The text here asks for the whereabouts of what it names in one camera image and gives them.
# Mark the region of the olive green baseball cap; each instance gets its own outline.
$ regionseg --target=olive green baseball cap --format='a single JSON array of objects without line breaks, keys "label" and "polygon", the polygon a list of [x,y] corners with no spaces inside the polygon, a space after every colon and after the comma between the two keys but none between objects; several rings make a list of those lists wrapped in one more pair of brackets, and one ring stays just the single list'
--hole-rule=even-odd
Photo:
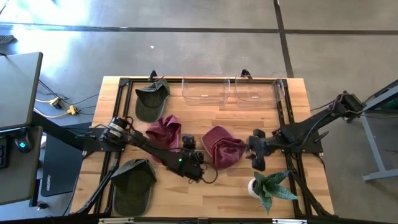
[{"label": "olive green baseball cap", "polygon": [[138,217],[149,207],[152,188],[156,183],[155,171],[149,160],[133,159],[121,166],[112,176],[115,186],[113,211],[125,217]]},{"label": "olive green baseball cap", "polygon": [[170,87],[163,78],[142,89],[136,89],[136,116],[139,120],[153,123],[163,113],[166,99],[170,96]]}]

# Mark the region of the keyboard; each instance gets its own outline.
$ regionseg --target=keyboard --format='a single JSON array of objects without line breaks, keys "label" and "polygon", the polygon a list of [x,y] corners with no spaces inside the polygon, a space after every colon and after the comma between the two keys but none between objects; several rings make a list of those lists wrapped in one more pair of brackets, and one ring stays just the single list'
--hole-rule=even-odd
[{"label": "keyboard", "polygon": [[0,137],[0,169],[8,166],[7,137]]}]

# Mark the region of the concrete floor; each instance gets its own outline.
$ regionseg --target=concrete floor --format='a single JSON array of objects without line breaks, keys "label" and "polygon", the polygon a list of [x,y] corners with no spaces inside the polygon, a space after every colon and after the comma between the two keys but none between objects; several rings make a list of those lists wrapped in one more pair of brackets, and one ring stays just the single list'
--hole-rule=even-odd
[{"label": "concrete floor", "polygon": [[[280,0],[286,29],[397,30],[394,0]],[[3,22],[103,27],[226,27],[276,29],[272,0],[139,0],[16,1],[0,14]],[[277,72],[286,77],[279,34],[70,32],[36,27],[0,30],[17,41],[0,52],[44,53],[41,79],[54,91],[78,101],[100,90],[104,75],[183,73],[237,74],[248,68],[255,76]],[[287,35],[294,77],[304,78],[312,108],[343,90],[361,100],[398,76],[398,35]],[[95,105],[96,98],[80,104]],[[37,105],[48,114],[57,114]],[[80,115],[58,124],[91,121]],[[324,130],[326,174],[335,213],[345,218],[395,223],[398,177],[368,184],[362,175],[377,171],[360,120],[338,120]],[[44,198],[52,210],[27,210],[25,202],[0,207],[0,220],[60,215],[68,195]]]}]

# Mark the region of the wooden table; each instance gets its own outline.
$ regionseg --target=wooden table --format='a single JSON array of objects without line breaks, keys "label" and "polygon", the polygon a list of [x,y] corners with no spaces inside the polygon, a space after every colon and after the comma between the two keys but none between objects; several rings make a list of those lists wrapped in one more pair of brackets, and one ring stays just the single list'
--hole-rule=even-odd
[{"label": "wooden table", "polygon": [[[113,113],[119,78],[104,77],[93,126],[100,123],[109,123]],[[311,115],[304,80],[302,78],[289,78],[287,81],[294,118],[296,122],[299,122]],[[135,83],[134,88],[142,88],[146,85],[148,83]],[[236,105],[235,89],[232,85],[231,96],[224,106],[187,106],[182,97],[181,84],[171,83],[170,91],[171,96],[167,100],[164,116],[174,114],[182,123],[182,134],[193,134],[199,149],[203,149],[200,143],[200,136],[216,125],[226,127],[236,138],[244,140],[252,134],[255,128],[265,131],[268,136],[271,135],[271,131],[279,128],[279,119],[275,107],[256,108],[255,110],[253,108],[238,107]],[[126,92],[124,91],[122,95],[119,114],[122,114],[124,109]],[[136,119],[134,112],[136,99],[137,96],[133,91],[129,116],[134,118],[134,127],[144,133],[150,124]],[[104,153],[95,152],[83,161],[71,212],[81,208],[97,187],[103,158]],[[248,182],[253,178],[254,169],[251,167],[251,161],[244,157],[230,168],[219,171],[218,178],[214,184],[206,184],[203,181],[198,184],[189,184],[187,178],[179,177],[167,171],[163,165],[156,163],[148,153],[132,146],[128,146],[123,153],[121,165],[133,158],[149,159],[156,171],[157,183],[154,186],[150,207],[145,217],[294,217],[293,205],[290,200],[274,198],[270,213],[267,215],[258,199],[249,196],[247,186]],[[319,158],[312,154],[304,154],[303,163],[308,188],[323,207],[328,212],[333,213],[322,163]],[[278,151],[266,158],[266,171],[264,174],[269,175],[283,170],[286,170],[286,163],[282,153]],[[214,174],[214,171],[209,168],[203,178],[211,180]],[[289,181],[285,179],[282,185],[289,187]],[[101,211],[105,208],[108,190],[109,184],[104,190]],[[297,192],[300,208],[304,212],[302,193],[298,186]]]}]

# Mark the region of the clear plastic container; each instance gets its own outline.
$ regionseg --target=clear plastic container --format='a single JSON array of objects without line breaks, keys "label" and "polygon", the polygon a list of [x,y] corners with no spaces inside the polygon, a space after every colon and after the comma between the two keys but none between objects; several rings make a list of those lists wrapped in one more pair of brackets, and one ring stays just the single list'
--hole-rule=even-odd
[{"label": "clear plastic container", "polygon": [[182,78],[182,96],[188,105],[225,105],[231,94],[229,77],[214,74]]},{"label": "clear plastic container", "polygon": [[235,77],[235,91],[239,107],[268,108],[285,97],[284,84],[281,78],[253,80],[252,77]]}]

